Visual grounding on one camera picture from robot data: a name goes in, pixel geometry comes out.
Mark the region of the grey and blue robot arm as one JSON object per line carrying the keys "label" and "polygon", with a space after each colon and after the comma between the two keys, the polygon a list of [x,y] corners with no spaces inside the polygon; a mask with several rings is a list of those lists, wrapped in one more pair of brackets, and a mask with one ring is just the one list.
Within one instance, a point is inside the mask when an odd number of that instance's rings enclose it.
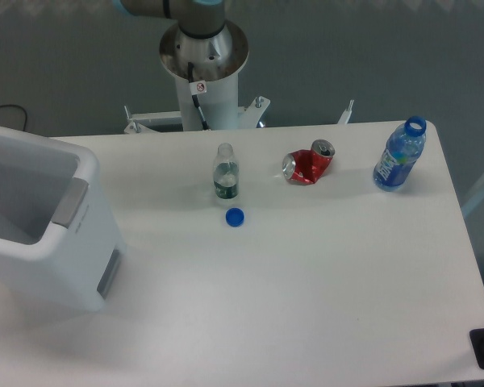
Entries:
{"label": "grey and blue robot arm", "polygon": [[119,0],[112,3],[127,15],[175,20],[195,39],[218,35],[225,26],[224,1]]}

